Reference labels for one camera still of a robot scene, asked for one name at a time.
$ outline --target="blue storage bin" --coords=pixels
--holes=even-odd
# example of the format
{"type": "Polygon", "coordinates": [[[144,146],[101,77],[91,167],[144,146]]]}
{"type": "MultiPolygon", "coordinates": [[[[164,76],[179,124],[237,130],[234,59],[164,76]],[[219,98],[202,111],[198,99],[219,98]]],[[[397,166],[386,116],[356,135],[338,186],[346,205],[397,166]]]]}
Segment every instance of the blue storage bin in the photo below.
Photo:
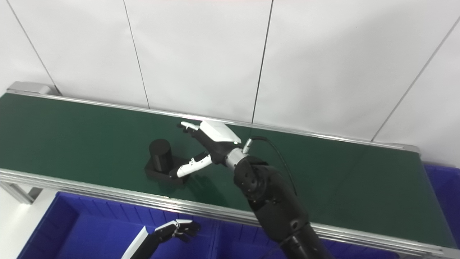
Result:
{"type": "MultiPolygon", "coordinates": [[[[184,243],[170,239],[153,259],[284,259],[282,251],[261,228],[181,213],[166,212],[109,200],[57,193],[27,241],[20,259],[119,259],[147,226],[177,218],[201,224],[198,236],[184,243]]],[[[396,259],[396,253],[334,241],[324,241],[337,259],[396,259]]]]}
{"type": "Polygon", "coordinates": [[[425,165],[439,205],[460,247],[460,169],[440,165],[425,165]]]}

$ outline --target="robotic hand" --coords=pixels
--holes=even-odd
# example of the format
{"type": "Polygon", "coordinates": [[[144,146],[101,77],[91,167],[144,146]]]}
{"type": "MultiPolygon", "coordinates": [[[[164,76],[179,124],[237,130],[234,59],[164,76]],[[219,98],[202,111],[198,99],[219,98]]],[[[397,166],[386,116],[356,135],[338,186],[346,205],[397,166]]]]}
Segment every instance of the robotic hand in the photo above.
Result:
{"type": "Polygon", "coordinates": [[[189,242],[191,237],[196,236],[200,230],[200,224],[188,219],[176,219],[163,224],[155,229],[152,234],[147,235],[137,250],[130,255],[127,251],[122,259],[149,259],[159,244],[177,237],[184,242],[189,242]]]}
{"type": "Polygon", "coordinates": [[[222,164],[234,172],[240,188],[268,237],[280,245],[289,259],[333,259],[312,229],[308,215],[279,172],[266,162],[250,156],[253,140],[246,145],[225,124],[203,121],[200,126],[181,122],[207,150],[187,164],[173,169],[171,178],[183,177],[210,165],[222,164]]]}

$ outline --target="white wall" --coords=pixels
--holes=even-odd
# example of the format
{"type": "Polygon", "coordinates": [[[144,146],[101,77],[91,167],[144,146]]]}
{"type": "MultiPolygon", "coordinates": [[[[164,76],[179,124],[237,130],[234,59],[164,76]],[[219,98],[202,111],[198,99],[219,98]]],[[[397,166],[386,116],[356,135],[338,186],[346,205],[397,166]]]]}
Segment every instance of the white wall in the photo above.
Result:
{"type": "Polygon", "coordinates": [[[9,0],[64,96],[147,107],[123,0],[9,0]]]}
{"type": "Polygon", "coordinates": [[[52,84],[8,3],[0,0],[0,95],[15,81],[52,84]]]}
{"type": "MultiPolygon", "coordinates": [[[[1,86],[52,83],[5,2],[1,86]]],[[[64,96],[252,121],[270,0],[10,2],[64,96]]],[[[460,166],[458,29],[375,136],[459,16],[459,0],[275,0],[254,122],[460,166]]]]}
{"type": "Polygon", "coordinates": [[[126,0],[150,106],[251,122],[270,0],[126,0]]]}
{"type": "Polygon", "coordinates": [[[275,1],[254,122],[371,140],[459,15],[460,1],[275,1]]]}
{"type": "Polygon", "coordinates": [[[375,140],[417,145],[423,160],[460,167],[460,26],[375,140]]]}

